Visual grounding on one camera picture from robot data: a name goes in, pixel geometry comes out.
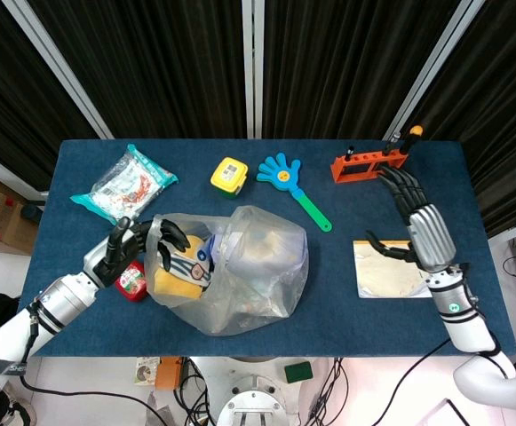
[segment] transparent plastic bag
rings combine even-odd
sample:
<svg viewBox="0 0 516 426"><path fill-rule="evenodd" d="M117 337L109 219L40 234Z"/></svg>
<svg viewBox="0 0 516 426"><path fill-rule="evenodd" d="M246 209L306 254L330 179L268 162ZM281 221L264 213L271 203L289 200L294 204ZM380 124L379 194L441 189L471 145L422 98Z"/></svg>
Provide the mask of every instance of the transparent plastic bag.
<svg viewBox="0 0 516 426"><path fill-rule="evenodd" d="M154 197L177 181L175 175L129 144L123 157L89 193L73 195L70 200L115 225L124 216L135 219Z"/></svg>
<svg viewBox="0 0 516 426"><path fill-rule="evenodd" d="M163 219L177 224L190 241L190 236L203 241L193 257L206 261L211 256L210 285L198 298L155 291L160 282L155 276L162 270L157 243ZM172 272L174 265L171 259ZM147 291L157 303L206 335L237 335L293 313L309 269L306 232L253 206L239 207L231 217L157 215L147 236L145 267Z"/></svg>

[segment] robotic hand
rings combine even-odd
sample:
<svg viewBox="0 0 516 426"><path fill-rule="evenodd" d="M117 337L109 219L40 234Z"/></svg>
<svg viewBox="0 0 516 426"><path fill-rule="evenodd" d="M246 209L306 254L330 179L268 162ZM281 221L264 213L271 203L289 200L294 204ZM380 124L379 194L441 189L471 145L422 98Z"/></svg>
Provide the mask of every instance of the robotic hand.
<svg viewBox="0 0 516 426"><path fill-rule="evenodd" d="M516 409L516 370L488 331L464 276L452 264L456 249L441 213L429 203L417 179L407 171L382 166L380 180L390 189L408 227L409 249L388 248L367 231L370 245L384 256L415 262L429 272L425 279L453 345L476 352L454 373L457 388L480 404Z"/></svg>
<svg viewBox="0 0 516 426"><path fill-rule="evenodd" d="M0 390L12 375L24 375L27 359L96 300L100 288L109 287L136 258L145 252L152 222L131 224L119 220L113 231L84 257L83 272L55 280L33 303L0 327ZM171 268L167 241L179 251L190 247L187 237L172 222L161 222L157 248L163 267Z"/></svg>

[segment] blue felt surface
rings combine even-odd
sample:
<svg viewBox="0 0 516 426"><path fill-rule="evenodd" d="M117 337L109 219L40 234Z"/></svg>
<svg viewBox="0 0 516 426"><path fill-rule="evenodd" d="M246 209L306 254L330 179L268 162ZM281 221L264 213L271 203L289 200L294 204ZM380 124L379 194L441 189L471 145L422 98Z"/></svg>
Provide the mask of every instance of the blue felt surface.
<svg viewBox="0 0 516 426"><path fill-rule="evenodd" d="M392 196L378 181L335 185L329 165L351 143L357 152L381 149L380 141L350 140L69 140L63 143L40 225L20 306L57 277L82 269L83 255L101 241L110 223L70 201L86 193L117 161L128 143L174 172L179 183L164 190L139 219L184 212L229 216L253 204L307 231L310 274L295 313L286 320L238 336L208 337L147 298L128 302L115 288L40 350L47 356L392 356L421 355L447 337L431 299L360 299L356 292L352 240L371 229L385 240L408 238ZM323 233L289 193L255 181L258 165L285 152L303 163L299 185L333 224ZM235 200L210 185L225 156L250 166ZM405 169L419 178L445 218L456 243L457 262L470 262L469 282L480 297L488 325L507 353L516 343L504 308L487 237L469 181L461 146L422 142ZM456 353L449 347L442 353Z"/></svg>

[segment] yellow container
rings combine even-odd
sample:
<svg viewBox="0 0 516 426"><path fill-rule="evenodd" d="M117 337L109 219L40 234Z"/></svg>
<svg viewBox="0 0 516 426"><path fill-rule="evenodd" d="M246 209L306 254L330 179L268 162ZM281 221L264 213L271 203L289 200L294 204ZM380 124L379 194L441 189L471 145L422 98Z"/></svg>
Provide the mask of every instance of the yellow container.
<svg viewBox="0 0 516 426"><path fill-rule="evenodd" d="M218 165L210 182L228 198L235 198L248 176L248 166L234 158L226 157Z"/></svg>

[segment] toy clapper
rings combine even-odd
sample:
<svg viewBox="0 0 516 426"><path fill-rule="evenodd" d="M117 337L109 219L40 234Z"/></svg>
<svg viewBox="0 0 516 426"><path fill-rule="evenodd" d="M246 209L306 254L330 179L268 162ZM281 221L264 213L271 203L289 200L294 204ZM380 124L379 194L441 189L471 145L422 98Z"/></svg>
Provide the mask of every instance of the toy clapper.
<svg viewBox="0 0 516 426"><path fill-rule="evenodd" d="M289 167L285 154L278 153L275 159L267 157L264 162L259 164L259 173L256 179L259 182L269 182L278 191L289 191L291 196L305 209L321 230L327 233L332 229L332 223L317 209L317 206L309 200L303 190L297 185L300 167L300 160L293 160L291 167Z"/></svg>

